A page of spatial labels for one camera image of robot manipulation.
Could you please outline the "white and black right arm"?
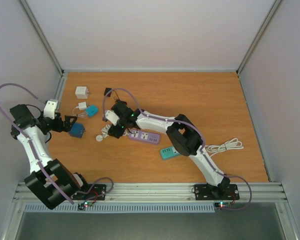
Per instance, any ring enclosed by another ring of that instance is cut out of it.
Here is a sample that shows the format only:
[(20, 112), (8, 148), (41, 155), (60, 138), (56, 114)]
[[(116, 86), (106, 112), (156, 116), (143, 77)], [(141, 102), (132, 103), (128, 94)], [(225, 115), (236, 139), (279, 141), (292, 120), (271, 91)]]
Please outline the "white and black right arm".
[(103, 120), (111, 122), (108, 135), (117, 139), (132, 128), (166, 134), (175, 150), (189, 157), (199, 168), (213, 199), (220, 200), (228, 193), (230, 179), (213, 162), (205, 149), (204, 137), (185, 115), (155, 115), (142, 109), (132, 110), (119, 101), (104, 112)]

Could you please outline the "white charger with cable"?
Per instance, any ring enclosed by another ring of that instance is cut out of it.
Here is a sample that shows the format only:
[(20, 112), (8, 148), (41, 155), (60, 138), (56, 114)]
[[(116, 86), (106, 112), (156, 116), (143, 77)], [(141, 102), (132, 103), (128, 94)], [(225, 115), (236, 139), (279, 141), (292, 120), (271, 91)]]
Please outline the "white charger with cable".
[(83, 118), (83, 119), (87, 119), (88, 113), (86, 112), (88, 106), (87, 103), (84, 102), (79, 102), (77, 106), (75, 106), (72, 110), (72, 115), (78, 118)]

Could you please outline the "blue cube socket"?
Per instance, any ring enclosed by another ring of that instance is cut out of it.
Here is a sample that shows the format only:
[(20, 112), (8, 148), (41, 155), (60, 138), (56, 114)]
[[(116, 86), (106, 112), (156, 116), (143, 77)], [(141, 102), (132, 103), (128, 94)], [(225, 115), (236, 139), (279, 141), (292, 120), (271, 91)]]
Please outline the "blue cube socket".
[(68, 132), (71, 137), (81, 139), (86, 129), (82, 123), (74, 123), (71, 130)]

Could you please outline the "teal power strip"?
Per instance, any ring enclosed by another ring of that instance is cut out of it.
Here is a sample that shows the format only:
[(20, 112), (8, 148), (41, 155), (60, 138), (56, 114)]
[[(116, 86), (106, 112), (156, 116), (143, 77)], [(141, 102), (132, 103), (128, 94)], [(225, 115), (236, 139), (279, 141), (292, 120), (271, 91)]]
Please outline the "teal power strip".
[(161, 158), (165, 161), (165, 160), (169, 160), (169, 159), (178, 157), (181, 154), (175, 149), (174, 146), (170, 146), (170, 147), (161, 149), (160, 155), (161, 155)]

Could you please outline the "light blue adapter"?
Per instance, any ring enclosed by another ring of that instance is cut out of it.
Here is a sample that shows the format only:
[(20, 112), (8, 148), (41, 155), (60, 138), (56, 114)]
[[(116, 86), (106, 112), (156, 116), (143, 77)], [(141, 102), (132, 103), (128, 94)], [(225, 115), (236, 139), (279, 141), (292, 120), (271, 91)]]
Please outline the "light blue adapter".
[(88, 117), (93, 117), (99, 112), (99, 109), (95, 105), (90, 105), (86, 108), (85, 112)]

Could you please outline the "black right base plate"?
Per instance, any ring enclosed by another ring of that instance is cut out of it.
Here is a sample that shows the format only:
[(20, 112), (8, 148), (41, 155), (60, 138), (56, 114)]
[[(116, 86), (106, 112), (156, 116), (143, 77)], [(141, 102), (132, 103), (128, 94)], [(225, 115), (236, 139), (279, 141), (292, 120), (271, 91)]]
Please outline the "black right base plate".
[(195, 184), (194, 196), (197, 201), (221, 201), (221, 200), (239, 200), (239, 190), (236, 184), (230, 184), (225, 189), (218, 188), (209, 184)]

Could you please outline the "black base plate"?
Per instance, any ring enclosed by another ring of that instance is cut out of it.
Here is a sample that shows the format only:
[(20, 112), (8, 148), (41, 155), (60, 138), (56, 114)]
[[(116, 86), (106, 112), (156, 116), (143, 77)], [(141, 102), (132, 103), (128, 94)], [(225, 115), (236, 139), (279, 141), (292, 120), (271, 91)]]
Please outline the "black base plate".
[(197, 201), (221, 201), (221, 200), (239, 200), (239, 190), (236, 184), (230, 184), (225, 189), (218, 188), (209, 184), (195, 184), (194, 196)]
[(76, 201), (83, 201), (89, 198), (92, 198), (94, 200), (96, 196), (98, 195), (97, 200), (98, 201), (104, 201), (105, 200), (105, 195), (104, 193), (107, 190), (107, 186), (105, 184), (96, 184), (93, 186), (92, 190), (89, 193), (79, 193), (77, 192), (72, 196), (73, 200)]

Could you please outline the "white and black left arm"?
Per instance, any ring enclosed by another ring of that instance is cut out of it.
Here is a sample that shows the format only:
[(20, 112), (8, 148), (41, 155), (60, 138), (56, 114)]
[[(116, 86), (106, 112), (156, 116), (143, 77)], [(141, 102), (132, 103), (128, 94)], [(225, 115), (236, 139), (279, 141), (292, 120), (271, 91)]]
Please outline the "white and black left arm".
[(71, 173), (58, 159), (53, 159), (46, 145), (49, 132), (67, 133), (78, 118), (66, 115), (62, 119), (59, 112), (54, 118), (41, 112), (36, 118), (26, 104), (18, 104), (9, 111), (14, 118), (10, 134), (22, 144), (28, 157), (30, 175), (24, 182), (29, 190), (51, 210), (65, 200), (71, 201), (73, 195), (86, 199), (91, 187), (85, 178), (77, 172)]

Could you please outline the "aluminium front rail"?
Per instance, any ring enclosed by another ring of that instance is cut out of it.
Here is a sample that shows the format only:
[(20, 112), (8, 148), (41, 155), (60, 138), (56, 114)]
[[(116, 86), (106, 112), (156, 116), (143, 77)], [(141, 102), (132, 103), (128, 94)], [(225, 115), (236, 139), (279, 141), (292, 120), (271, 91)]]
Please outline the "aluminium front rail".
[[(101, 203), (194, 203), (192, 188), (196, 183), (115, 183)], [(240, 199), (235, 203), (249, 200), (249, 189), (243, 182), (235, 182)], [(287, 203), (287, 196), (280, 182), (251, 182), (251, 203)], [(39, 203), (39, 199), (26, 187), (24, 182), (17, 185), (13, 203)]]

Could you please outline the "white tiger print plug adapter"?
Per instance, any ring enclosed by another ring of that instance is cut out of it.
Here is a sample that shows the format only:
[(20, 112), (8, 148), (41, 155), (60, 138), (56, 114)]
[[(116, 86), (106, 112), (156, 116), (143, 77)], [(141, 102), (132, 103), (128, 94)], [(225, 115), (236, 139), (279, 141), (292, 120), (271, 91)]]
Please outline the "white tiger print plug adapter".
[(77, 86), (75, 89), (75, 96), (77, 99), (87, 99), (89, 94), (90, 92), (87, 86)]

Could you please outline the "right controller board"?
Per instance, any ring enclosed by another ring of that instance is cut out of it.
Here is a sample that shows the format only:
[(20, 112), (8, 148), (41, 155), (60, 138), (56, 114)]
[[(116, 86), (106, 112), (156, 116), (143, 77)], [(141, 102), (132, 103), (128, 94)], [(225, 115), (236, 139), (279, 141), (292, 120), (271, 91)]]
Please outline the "right controller board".
[(220, 201), (220, 202), (215, 202), (214, 206), (216, 208), (227, 208), (230, 207), (232, 204), (233, 204), (232, 202)]

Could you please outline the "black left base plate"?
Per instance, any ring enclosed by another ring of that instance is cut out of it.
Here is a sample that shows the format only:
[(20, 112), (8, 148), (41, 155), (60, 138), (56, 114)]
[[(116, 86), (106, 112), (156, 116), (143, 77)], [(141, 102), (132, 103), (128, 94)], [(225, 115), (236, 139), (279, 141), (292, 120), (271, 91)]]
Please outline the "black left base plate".
[(77, 192), (72, 196), (73, 200), (76, 201), (83, 201), (89, 198), (92, 198), (94, 200), (96, 196), (98, 195), (97, 200), (98, 201), (104, 201), (105, 200), (105, 195), (104, 193), (107, 190), (107, 186), (105, 184), (96, 184), (93, 186), (92, 190), (89, 193), (79, 193)]

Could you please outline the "controller board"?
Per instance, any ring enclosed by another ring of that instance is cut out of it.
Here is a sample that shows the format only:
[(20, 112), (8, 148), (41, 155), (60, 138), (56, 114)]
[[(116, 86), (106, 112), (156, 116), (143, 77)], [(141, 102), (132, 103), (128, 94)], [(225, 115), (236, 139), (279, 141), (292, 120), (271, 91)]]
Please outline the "controller board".
[(232, 202), (220, 201), (220, 202), (215, 202), (214, 206), (216, 208), (227, 208), (230, 207), (232, 204), (233, 204)]
[(93, 206), (93, 202), (88, 202), (88, 201), (85, 201), (83, 203), (79, 203), (77, 205), (77, 210), (78, 211), (85, 211), (87, 210), (88, 208), (92, 207)]

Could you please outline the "left controller board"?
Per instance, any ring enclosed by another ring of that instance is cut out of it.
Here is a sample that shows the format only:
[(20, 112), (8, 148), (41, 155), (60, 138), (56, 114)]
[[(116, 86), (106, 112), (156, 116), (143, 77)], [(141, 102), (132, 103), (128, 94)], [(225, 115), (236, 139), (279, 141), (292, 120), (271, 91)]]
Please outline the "left controller board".
[(78, 211), (85, 211), (87, 210), (88, 208), (92, 207), (93, 206), (93, 202), (88, 202), (88, 201), (85, 201), (83, 203), (79, 203), (77, 205), (77, 210)]

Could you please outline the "black power adapter with cable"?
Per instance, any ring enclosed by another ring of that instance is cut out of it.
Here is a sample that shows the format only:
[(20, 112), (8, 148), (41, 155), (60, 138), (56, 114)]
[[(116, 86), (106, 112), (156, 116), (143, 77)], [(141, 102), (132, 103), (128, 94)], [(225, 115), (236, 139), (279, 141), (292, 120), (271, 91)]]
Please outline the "black power adapter with cable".
[(109, 87), (106, 87), (105, 90), (104, 90), (104, 96), (105, 97), (110, 97), (111, 94), (114, 93), (115, 96), (113, 97), (113, 99), (115, 100), (115, 103), (123, 103), (125, 105), (127, 105), (127, 102), (126, 101), (122, 101), (120, 98), (119, 98), (119, 95), (117, 94), (117, 92), (115, 90), (113, 90), (112, 88), (109, 88)]

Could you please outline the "purple power strip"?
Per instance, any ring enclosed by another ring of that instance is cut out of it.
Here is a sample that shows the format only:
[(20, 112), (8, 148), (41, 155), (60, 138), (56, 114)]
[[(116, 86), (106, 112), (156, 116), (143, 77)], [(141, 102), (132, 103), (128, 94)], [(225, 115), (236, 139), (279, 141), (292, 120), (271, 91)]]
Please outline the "purple power strip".
[(157, 133), (147, 132), (139, 129), (132, 129), (128, 137), (133, 141), (158, 145), (161, 136)]

